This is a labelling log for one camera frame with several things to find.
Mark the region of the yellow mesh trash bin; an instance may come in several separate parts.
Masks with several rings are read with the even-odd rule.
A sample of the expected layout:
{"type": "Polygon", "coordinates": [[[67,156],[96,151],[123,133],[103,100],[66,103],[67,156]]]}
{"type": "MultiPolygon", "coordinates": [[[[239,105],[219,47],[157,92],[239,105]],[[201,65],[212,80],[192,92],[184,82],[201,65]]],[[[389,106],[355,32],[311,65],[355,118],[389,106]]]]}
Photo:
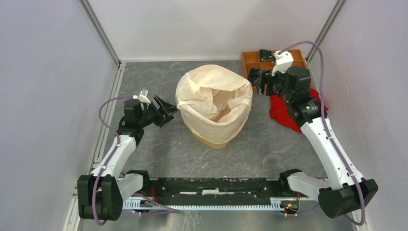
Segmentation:
{"type": "Polygon", "coordinates": [[[232,124],[206,125],[204,127],[187,125],[187,128],[198,141],[213,149],[222,149],[238,135],[246,122],[247,120],[232,124]]]}

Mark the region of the cream translucent plastic trash bag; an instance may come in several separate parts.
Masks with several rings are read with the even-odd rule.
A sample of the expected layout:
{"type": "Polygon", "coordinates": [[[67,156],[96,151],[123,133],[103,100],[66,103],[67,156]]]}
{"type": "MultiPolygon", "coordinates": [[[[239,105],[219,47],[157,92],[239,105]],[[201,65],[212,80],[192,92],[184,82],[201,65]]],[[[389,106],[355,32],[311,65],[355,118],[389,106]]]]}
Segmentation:
{"type": "Polygon", "coordinates": [[[192,127],[247,120],[252,98],[252,85],[246,78],[216,64],[185,73],[175,93],[181,118],[192,127]]]}

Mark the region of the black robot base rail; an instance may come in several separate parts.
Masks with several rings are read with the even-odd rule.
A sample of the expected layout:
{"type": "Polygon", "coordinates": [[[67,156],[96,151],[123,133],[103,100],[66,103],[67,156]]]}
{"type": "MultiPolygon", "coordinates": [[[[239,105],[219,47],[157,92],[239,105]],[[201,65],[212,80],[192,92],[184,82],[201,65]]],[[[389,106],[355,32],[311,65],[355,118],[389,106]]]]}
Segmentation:
{"type": "Polygon", "coordinates": [[[150,177],[134,197],[143,195],[165,206],[269,205],[272,198],[287,201],[306,195],[284,186],[279,178],[150,177]]]}

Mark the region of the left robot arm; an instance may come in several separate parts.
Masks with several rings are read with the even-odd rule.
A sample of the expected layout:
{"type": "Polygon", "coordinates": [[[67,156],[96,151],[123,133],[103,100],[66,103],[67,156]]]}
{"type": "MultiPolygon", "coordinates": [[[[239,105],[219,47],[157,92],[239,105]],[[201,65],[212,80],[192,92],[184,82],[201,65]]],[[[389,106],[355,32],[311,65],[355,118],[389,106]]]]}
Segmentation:
{"type": "Polygon", "coordinates": [[[124,97],[124,116],[114,129],[103,122],[115,134],[114,142],[102,162],[88,175],[77,180],[78,213],[82,219],[93,219],[98,225],[116,221],[120,217],[124,202],[133,194],[146,196],[151,191],[147,171],[130,170],[123,179],[121,171],[138,147],[144,128],[154,124],[163,127],[177,112],[177,107],[158,96],[150,101],[146,94],[124,97]]]}

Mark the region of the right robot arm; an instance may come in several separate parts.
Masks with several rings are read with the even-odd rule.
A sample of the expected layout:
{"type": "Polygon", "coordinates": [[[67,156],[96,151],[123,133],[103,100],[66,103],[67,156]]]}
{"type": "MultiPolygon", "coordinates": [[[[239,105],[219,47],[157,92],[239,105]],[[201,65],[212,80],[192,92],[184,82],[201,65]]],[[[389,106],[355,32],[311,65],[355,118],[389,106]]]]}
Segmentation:
{"type": "Polygon", "coordinates": [[[289,117],[312,144],[328,177],[328,181],[323,181],[299,169],[287,170],[280,174],[279,193],[291,196],[297,192],[314,199],[330,218],[356,210],[365,214],[378,185],[374,179],[364,178],[337,140],[321,101],[310,95],[309,70],[301,66],[291,66],[283,72],[252,68],[248,80],[260,94],[283,101],[289,117]]]}

